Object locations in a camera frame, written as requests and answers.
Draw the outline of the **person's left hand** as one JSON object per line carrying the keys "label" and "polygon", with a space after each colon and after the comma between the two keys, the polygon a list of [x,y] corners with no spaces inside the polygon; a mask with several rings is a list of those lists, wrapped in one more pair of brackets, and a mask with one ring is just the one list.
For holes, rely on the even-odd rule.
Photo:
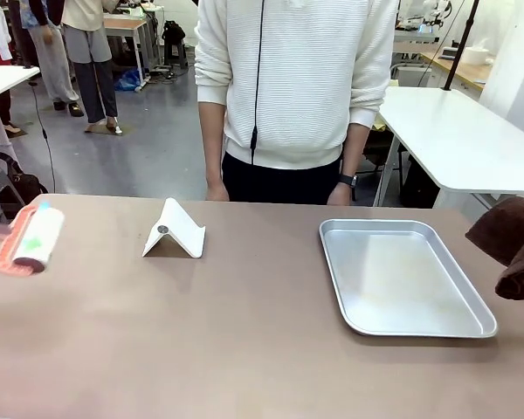
{"label": "person's left hand", "polygon": [[349,206],[351,197],[352,189],[344,183],[338,183],[329,195],[327,205]]}

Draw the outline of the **person's right hand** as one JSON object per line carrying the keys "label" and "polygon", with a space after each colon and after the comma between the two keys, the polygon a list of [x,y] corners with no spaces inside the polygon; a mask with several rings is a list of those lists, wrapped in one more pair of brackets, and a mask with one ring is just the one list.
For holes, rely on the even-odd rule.
{"label": "person's right hand", "polygon": [[209,184],[206,191],[206,200],[213,202],[229,202],[229,194],[222,182]]}

